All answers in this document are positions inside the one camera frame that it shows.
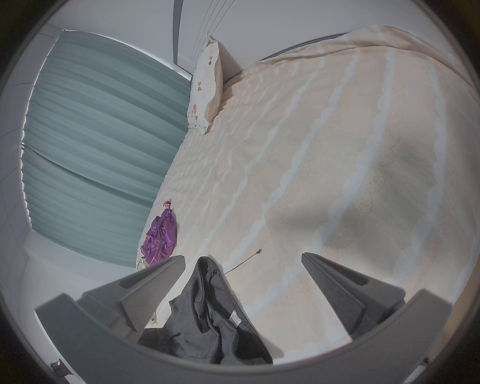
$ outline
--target teal curtain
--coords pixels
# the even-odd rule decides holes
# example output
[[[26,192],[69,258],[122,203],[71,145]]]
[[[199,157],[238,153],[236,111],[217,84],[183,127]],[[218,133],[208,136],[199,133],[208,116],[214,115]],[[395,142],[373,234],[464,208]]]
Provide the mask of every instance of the teal curtain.
[[[138,241],[187,132],[189,82],[106,37],[62,32],[24,126],[32,229],[83,255],[134,266]]]

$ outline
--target black cloth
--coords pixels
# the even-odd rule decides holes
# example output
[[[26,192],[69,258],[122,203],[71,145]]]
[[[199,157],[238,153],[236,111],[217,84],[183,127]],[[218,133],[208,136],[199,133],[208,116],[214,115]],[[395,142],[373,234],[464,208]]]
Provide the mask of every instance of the black cloth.
[[[201,257],[163,328],[147,328],[139,344],[210,364],[271,364],[272,357],[235,302],[216,263]]]

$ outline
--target bed sheet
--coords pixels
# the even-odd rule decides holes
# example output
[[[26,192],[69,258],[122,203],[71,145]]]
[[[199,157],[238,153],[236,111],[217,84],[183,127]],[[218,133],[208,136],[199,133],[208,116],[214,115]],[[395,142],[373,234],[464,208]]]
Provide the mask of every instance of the bed sheet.
[[[350,342],[303,268],[313,252],[454,302],[479,254],[479,100],[459,60],[374,26],[267,59],[190,130],[145,224],[171,199],[186,270],[210,255],[275,363]],[[137,269],[145,267],[137,255]]]

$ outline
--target mattress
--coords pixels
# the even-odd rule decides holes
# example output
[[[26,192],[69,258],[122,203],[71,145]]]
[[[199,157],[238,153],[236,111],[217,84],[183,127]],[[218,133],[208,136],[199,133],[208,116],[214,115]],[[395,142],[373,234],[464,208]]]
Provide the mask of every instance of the mattress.
[[[227,272],[260,249],[225,277],[277,364],[351,341],[303,252],[406,300],[427,288],[455,302],[480,250],[479,113],[455,56],[387,26],[244,70],[209,132],[187,133],[145,224],[171,199],[186,261],[150,326],[200,256]]]

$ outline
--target pillow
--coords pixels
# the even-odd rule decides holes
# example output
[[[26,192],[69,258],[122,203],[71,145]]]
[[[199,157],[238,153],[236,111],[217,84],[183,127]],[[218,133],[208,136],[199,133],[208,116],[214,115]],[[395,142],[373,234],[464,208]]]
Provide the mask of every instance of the pillow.
[[[223,73],[218,41],[209,38],[193,72],[187,114],[189,128],[197,127],[202,135],[206,133],[220,108],[222,91]]]

